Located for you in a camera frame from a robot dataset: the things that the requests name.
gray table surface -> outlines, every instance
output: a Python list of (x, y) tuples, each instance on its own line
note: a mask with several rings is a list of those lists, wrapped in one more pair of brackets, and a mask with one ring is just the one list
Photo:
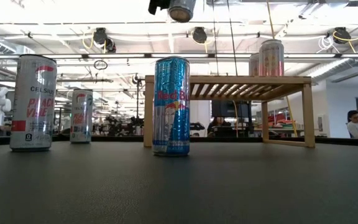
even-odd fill
[(358, 223), (358, 147), (140, 142), (0, 146), (0, 223)]

red bull can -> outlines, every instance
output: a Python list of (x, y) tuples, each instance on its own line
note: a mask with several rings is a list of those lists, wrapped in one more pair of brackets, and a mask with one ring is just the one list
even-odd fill
[(258, 77), (259, 76), (259, 53), (252, 54), (249, 57), (248, 62), (249, 76)]
[(260, 46), (259, 75), (284, 76), (284, 46), (281, 40), (266, 40)]
[(70, 142), (88, 144), (92, 133), (93, 91), (75, 89), (72, 98)]
[(56, 77), (56, 61), (40, 55), (19, 57), (10, 142), (13, 151), (50, 148)]
[(155, 64), (153, 152), (186, 156), (190, 151), (190, 65), (181, 57)]

woman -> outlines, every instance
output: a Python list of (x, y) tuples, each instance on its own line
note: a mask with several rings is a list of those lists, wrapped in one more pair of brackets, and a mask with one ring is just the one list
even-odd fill
[(351, 138), (358, 138), (358, 111), (351, 110), (347, 112), (347, 130)]
[(223, 117), (214, 117), (213, 121), (208, 125), (208, 128), (207, 128), (208, 137), (214, 136), (212, 127), (215, 127), (215, 126), (231, 126), (231, 123), (225, 122)]

desk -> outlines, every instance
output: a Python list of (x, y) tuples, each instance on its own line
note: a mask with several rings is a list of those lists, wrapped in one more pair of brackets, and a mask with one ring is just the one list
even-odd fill
[(0, 223), (358, 223), (358, 146), (141, 142), (0, 146)]
[[(145, 77), (145, 119), (144, 146), (152, 146), (154, 76)], [(305, 141), (279, 141), (269, 139), (267, 103), (296, 92), (302, 92), (303, 122)], [(290, 146), (314, 147), (313, 102), (310, 77), (225, 77), (190, 76), (190, 100), (261, 100), (262, 136), (264, 143), (286, 144)]]

wooden stand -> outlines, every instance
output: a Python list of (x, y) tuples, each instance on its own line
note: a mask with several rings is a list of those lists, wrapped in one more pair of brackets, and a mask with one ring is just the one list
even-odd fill
[[(147, 75), (145, 81), (144, 146), (151, 147), (153, 138), (154, 76)], [(302, 92), (303, 100), (305, 142), (270, 140), (267, 103), (299, 91)], [(190, 100), (261, 100), (264, 143), (315, 147), (310, 77), (217, 77), (192, 75), (190, 76), (190, 93)]]

